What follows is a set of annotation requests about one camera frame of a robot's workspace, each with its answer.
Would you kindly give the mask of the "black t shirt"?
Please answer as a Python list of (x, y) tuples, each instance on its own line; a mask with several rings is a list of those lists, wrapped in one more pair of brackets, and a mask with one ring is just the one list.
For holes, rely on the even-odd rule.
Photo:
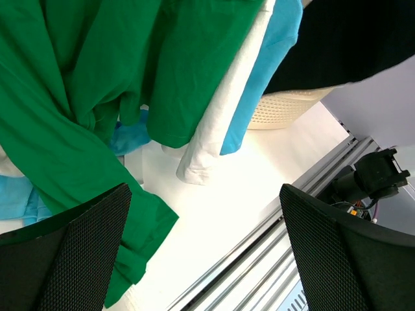
[(360, 82), (414, 56), (414, 2), (314, 0), (265, 93)]

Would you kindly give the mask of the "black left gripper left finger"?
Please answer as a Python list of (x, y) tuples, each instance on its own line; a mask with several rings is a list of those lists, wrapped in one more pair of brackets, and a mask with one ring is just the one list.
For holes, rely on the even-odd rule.
[(102, 310), (131, 197), (122, 183), (1, 234), (1, 309)]

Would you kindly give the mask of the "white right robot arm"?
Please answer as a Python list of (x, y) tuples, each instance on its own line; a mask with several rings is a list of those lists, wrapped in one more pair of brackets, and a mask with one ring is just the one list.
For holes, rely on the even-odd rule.
[(411, 177), (409, 170), (403, 170), (398, 165), (396, 156), (396, 148), (387, 148), (361, 157), (350, 172), (332, 181), (331, 197), (334, 204), (348, 203), (354, 206), (358, 201), (369, 198), (367, 206), (359, 207), (367, 211), (379, 200), (396, 195)]

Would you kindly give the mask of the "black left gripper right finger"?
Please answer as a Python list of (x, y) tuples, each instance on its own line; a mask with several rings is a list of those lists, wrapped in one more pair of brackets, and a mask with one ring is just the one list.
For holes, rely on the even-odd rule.
[(279, 198), (310, 310), (414, 309), (414, 236), (289, 184)]

